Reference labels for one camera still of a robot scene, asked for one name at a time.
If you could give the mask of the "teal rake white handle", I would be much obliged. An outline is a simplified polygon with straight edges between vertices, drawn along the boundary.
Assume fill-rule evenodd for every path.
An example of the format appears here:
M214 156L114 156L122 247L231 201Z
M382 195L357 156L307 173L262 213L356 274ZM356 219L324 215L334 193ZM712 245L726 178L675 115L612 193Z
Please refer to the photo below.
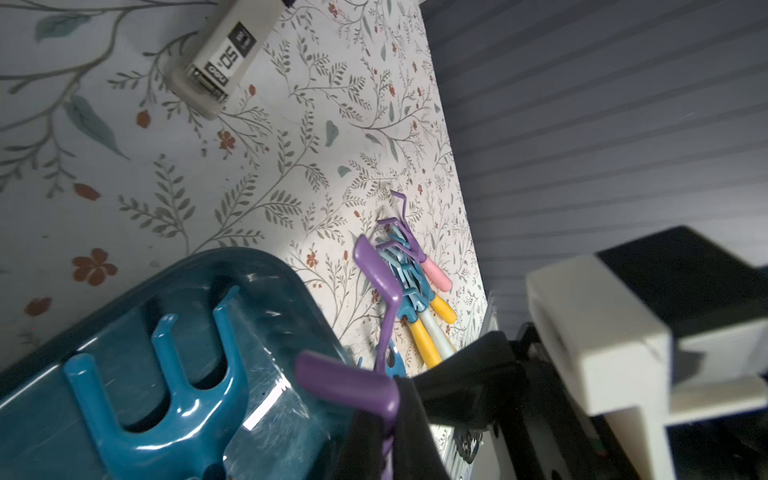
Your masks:
M377 246L377 250L403 287L404 300L398 316L406 318L422 360L428 368L433 368L457 351L447 333L438 325L434 313L447 325L456 322L457 314L433 292L421 267L395 244L396 241L385 242Z

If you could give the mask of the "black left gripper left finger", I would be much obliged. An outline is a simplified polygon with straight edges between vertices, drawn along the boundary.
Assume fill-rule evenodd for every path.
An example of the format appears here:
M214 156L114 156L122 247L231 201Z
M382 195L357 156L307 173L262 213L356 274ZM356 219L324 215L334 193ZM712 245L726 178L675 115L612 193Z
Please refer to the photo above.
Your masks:
M415 383L397 378L400 408L392 446L395 479L447 479ZM337 479L379 479L383 473L383 420L357 411L335 461Z

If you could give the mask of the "teal plastic storage box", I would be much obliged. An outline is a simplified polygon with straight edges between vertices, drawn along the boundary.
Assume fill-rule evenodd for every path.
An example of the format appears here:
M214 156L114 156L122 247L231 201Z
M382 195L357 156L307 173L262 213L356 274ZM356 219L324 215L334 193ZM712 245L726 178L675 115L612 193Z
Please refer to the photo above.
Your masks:
M180 261L86 317L1 375L1 475L5 479L113 479L63 372L78 353L95 358L119 422L153 425L167 392L151 336L175 314L184 371L207 389L225 361L213 310L237 286L231 321L248 377L245 418L225 451L224 479L323 479L352 413L297 385L303 351L346 354L299 276L266 252L225 248Z

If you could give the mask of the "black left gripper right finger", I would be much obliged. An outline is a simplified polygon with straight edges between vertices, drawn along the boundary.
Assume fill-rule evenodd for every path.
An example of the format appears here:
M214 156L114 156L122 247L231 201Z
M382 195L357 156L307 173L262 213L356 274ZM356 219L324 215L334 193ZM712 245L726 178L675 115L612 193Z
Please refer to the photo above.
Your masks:
M485 429L513 408L528 386L512 343L491 331L413 378L430 423Z

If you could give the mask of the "purple rake yellow handle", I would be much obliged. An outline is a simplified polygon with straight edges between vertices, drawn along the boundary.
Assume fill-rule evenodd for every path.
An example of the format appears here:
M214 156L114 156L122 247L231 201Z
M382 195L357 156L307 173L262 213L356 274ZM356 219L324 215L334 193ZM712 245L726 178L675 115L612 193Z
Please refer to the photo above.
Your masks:
M356 241L353 258L386 305L374 368L365 370L303 351L296 358L295 374L299 386L315 397L354 410L353 421L327 477L391 479L393 467L387 454L393 446L400 394L395 380L386 375L385 364L403 291L366 236Z

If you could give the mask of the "teal rake yellow handle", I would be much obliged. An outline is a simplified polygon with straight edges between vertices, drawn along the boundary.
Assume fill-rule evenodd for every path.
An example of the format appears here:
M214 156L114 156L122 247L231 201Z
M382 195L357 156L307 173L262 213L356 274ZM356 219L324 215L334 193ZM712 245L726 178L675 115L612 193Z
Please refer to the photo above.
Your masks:
M213 310L225 370L201 389L188 379L173 339L177 315L160 318L151 343L167 399L153 425L137 432L122 425L108 398L95 358L78 353L63 372L101 462L113 479L224 479L225 451L245 418L248 377L231 321L239 294L231 287Z
M458 318L456 312L442 297L434 292L421 266L394 246L385 248L385 251L393 255L403 265L404 271L414 278L421 295L429 301L430 306L438 316L447 324L454 324Z
M405 318L416 348L427 368L439 365L442 357L422 322L423 315L428 312L428 300L421 295L414 278L404 271L403 265L393 255L385 250L380 250L379 255L389 265L403 290L403 301L397 316Z

